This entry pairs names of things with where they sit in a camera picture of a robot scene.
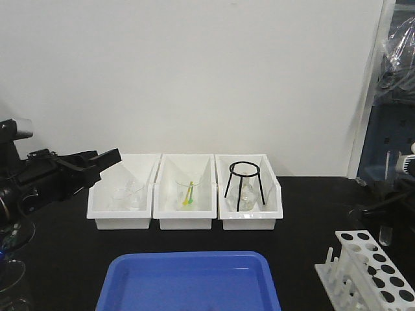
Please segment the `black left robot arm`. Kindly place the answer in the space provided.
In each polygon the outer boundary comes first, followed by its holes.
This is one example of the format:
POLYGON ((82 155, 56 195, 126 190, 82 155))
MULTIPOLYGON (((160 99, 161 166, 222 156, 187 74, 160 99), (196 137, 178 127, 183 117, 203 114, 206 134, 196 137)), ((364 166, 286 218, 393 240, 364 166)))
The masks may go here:
POLYGON ((1 165, 1 309, 32 310, 23 283, 26 265, 12 254, 36 231, 28 215, 54 202, 66 201, 101 180, 101 173, 121 162, 118 149, 58 155, 48 149, 15 155, 1 165))

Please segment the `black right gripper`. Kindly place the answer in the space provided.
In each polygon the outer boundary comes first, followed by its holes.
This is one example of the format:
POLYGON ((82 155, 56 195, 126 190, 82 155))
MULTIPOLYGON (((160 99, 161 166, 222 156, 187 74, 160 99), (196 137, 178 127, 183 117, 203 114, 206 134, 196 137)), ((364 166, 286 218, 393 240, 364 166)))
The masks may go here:
POLYGON ((360 206, 361 217, 385 217, 392 213, 391 205, 414 197, 414 152, 387 152, 381 178, 368 184, 377 198, 375 204, 360 206))

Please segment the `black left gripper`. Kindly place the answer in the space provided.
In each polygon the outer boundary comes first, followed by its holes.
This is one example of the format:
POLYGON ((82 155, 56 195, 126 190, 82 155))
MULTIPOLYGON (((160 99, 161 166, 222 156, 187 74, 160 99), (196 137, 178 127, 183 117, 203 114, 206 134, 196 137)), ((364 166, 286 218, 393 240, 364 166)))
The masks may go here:
POLYGON ((92 187, 101 179, 102 171, 121 161, 117 148, 102 154, 96 150, 69 155, 48 149, 31 152, 16 180, 21 191, 19 209, 30 214, 52 202, 67 200, 92 187))

